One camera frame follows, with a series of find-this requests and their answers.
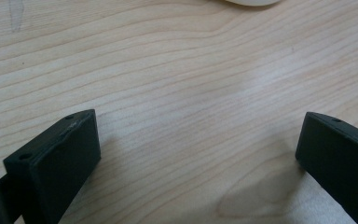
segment wood grain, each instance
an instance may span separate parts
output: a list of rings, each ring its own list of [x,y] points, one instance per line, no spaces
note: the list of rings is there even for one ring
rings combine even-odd
[[[0,0],[0,176],[89,108],[62,223],[353,223],[294,151],[307,111],[358,127],[358,0]]]

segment white object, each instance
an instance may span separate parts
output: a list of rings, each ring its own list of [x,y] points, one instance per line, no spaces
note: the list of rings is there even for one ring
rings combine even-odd
[[[228,0],[228,2],[233,2],[249,7],[262,7],[262,6],[274,4],[279,1],[280,0]]]

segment small hole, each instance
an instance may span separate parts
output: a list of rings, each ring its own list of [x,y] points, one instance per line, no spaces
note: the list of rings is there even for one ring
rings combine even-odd
[[[21,161],[27,160],[27,159],[29,159],[31,156],[32,156],[31,153],[27,153],[27,154],[24,154],[24,155],[20,155],[20,160],[21,160]]]

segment screw hole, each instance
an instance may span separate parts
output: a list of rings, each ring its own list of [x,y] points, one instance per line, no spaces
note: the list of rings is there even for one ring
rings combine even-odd
[[[31,153],[20,155],[20,160],[21,161],[27,160],[27,159],[31,158],[31,156],[32,156]]]

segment light wood surface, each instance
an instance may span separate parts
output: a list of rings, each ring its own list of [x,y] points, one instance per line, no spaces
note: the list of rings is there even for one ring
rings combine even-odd
[[[294,151],[307,111],[358,127],[358,0],[0,0],[0,177],[89,108],[61,223],[353,223]]]

